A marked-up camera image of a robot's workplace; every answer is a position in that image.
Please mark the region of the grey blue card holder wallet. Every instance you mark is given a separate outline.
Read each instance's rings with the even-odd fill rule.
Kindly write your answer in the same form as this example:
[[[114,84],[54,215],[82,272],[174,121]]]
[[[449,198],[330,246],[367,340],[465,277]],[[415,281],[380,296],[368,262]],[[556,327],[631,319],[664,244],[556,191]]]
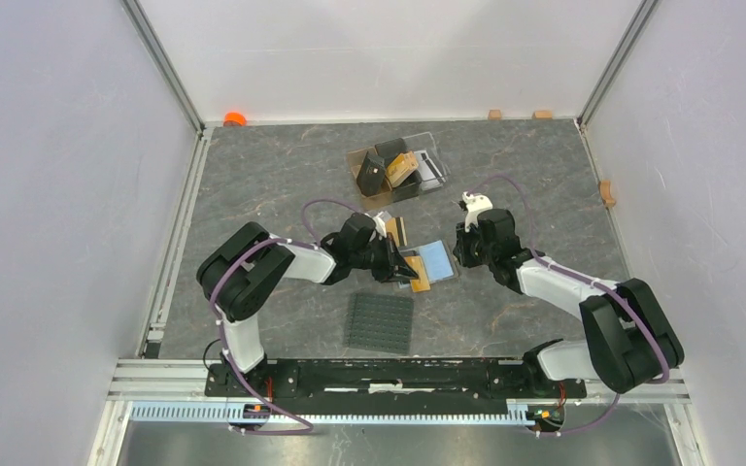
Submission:
[[[458,264],[448,245],[437,240],[417,247],[399,249],[404,257],[418,256],[427,273],[430,284],[452,280],[458,277]]]

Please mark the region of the clear card stand tray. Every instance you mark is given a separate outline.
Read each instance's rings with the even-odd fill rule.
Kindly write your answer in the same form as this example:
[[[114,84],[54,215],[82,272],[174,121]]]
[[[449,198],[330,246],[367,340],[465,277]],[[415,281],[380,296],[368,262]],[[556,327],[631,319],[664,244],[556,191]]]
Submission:
[[[406,148],[414,153],[418,161],[420,194],[442,188],[449,180],[449,170],[437,148],[431,132],[423,132],[403,137]]]

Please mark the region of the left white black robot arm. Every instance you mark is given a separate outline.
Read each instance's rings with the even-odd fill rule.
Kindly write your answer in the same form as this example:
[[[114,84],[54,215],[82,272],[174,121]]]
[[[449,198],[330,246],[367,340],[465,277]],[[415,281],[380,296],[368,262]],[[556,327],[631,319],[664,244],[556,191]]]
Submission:
[[[265,386],[266,370],[260,363],[266,352],[257,314],[279,282],[333,285],[353,270],[368,271],[379,283],[420,276],[385,223],[367,214],[351,215],[339,231],[316,243],[277,236],[251,221],[211,253],[198,267],[196,281],[216,318],[231,385],[248,396]]]

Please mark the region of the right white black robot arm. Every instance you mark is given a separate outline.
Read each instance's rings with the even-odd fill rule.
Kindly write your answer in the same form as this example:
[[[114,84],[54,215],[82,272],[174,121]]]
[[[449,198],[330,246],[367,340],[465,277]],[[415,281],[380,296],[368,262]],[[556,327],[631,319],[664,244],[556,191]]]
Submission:
[[[535,396],[546,396],[567,380],[596,380],[624,394],[643,383],[668,380],[685,360],[646,282],[594,278],[523,247],[507,210],[489,209],[458,223],[454,256],[461,266],[485,266],[500,285],[581,322],[583,340],[556,339],[524,354],[523,385]]]

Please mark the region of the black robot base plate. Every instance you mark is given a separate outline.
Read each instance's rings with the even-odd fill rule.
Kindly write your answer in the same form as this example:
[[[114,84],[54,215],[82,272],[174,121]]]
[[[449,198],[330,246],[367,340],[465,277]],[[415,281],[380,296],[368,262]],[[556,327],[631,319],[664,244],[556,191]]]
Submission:
[[[275,359],[246,376],[280,408],[306,415],[499,415],[509,400],[583,399],[576,380],[552,382],[521,359]]]

